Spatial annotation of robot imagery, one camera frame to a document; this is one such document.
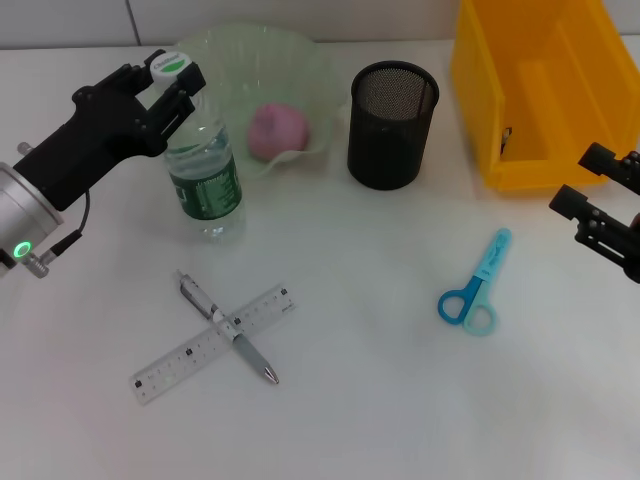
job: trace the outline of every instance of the yellow plastic bin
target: yellow plastic bin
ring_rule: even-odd
[[[600,0],[462,0],[451,69],[492,188],[602,183],[589,145],[636,147],[640,74]]]

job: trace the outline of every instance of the white wall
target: white wall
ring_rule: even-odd
[[[169,44],[234,20],[317,40],[451,38],[459,0],[130,0],[143,44]],[[0,48],[134,45],[126,0],[0,0]],[[640,0],[604,0],[622,33],[640,34]]]

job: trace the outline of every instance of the water bottle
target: water bottle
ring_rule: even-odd
[[[175,82],[191,59],[167,52],[151,64],[158,94]],[[242,189],[227,129],[204,89],[191,98],[195,111],[169,139],[165,163],[182,209],[216,243],[235,239],[245,224]]]

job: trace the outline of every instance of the clear plastic ruler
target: clear plastic ruler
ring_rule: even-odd
[[[237,330],[250,338],[295,307],[289,292],[280,284],[228,317],[233,318]],[[231,344],[214,325],[140,370],[129,383],[138,401],[145,405],[229,350]]]

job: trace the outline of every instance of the silver pen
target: silver pen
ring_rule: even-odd
[[[209,296],[198,286],[189,275],[184,275],[180,270],[176,272],[180,281],[180,292],[191,304],[210,322],[218,328],[218,331],[229,339],[233,349],[259,375],[265,376],[269,381],[278,384],[280,380],[269,362],[256,350],[249,342],[249,339],[236,330],[233,323],[224,316],[218,306],[213,303]]]

